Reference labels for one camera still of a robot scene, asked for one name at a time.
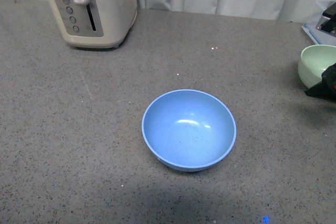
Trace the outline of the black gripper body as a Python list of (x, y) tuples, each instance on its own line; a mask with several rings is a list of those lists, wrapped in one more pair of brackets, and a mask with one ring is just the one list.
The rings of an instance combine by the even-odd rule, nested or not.
[(321, 75), (322, 80), (305, 91), (309, 97), (335, 101), (335, 64), (329, 66)]

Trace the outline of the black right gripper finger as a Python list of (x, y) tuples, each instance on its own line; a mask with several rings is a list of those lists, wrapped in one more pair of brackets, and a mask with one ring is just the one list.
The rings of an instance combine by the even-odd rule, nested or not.
[(335, 37), (335, 3), (323, 11), (316, 29)]

